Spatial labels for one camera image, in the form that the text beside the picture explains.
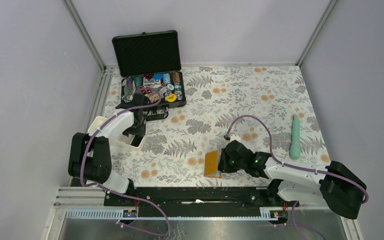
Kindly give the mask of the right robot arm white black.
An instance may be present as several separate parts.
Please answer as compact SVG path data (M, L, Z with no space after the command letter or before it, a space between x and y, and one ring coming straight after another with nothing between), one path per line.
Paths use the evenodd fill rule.
M217 169L222 173L245 171L254 178L270 180L267 201L326 205L337 215L355 220L366 199L366 184L338 161L320 169L276 159L268 152L253 152L237 140L221 149Z

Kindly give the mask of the orange leather card holder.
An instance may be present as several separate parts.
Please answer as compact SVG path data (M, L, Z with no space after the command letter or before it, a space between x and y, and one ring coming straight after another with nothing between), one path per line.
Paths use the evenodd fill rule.
M204 158L204 177L221 179L222 172L218 170L219 163L220 153L218 150L207 152Z

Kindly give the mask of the white rectangular plastic tray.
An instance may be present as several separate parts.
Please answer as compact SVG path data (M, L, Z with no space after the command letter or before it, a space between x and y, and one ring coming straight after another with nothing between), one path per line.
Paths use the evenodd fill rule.
M92 136L92 134L98 130L98 128L107 120L106 117L97 116L91 125L89 126L87 133ZM113 119L110 123L105 125L103 130L99 132L97 137L104 136L108 139L110 146L120 146L133 151L141 151L147 136L139 136L127 133L124 135L122 133L121 120L117 118Z

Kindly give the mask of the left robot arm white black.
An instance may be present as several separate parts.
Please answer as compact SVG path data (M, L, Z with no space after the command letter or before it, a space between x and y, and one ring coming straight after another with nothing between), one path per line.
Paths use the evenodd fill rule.
M128 103L120 103L108 118L97 116L86 133L72 137L68 174L79 178L84 186L99 185L105 191L116 192L124 206L132 204L135 192L131 181L112 169L111 146L140 151L146 139L145 106L147 96L135 93Z

